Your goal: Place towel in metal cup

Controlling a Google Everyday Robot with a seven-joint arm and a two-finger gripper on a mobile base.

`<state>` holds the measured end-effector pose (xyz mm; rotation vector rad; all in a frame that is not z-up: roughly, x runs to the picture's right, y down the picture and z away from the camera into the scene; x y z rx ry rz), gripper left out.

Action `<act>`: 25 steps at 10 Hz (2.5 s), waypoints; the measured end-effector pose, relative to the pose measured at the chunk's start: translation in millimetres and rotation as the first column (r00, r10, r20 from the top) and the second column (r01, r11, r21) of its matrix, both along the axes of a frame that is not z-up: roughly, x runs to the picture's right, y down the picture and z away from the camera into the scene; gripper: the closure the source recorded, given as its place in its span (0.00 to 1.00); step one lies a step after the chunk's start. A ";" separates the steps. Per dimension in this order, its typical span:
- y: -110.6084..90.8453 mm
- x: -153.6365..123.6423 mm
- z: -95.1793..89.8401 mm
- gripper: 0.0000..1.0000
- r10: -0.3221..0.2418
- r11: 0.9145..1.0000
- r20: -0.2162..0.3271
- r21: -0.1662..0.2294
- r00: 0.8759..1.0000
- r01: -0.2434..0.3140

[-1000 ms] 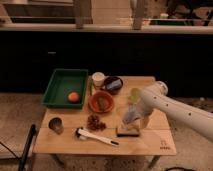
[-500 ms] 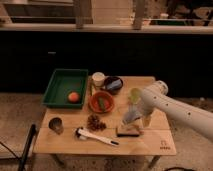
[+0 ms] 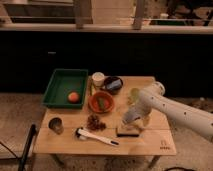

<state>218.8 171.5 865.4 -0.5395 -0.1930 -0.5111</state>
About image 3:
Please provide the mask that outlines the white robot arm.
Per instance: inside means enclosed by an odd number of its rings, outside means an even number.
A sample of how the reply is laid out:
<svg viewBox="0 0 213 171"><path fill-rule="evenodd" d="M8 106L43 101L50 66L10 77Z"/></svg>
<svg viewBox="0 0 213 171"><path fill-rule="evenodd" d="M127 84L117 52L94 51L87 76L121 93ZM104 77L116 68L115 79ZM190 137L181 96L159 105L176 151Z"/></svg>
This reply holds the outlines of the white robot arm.
<svg viewBox="0 0 213 171"><path fill-rule="evenodd" d="M164 93L165 87L160 82L140 89L136 103L123 115L123 123L143 119L155 109L213 143L213 114L166 98Z"/></svg>

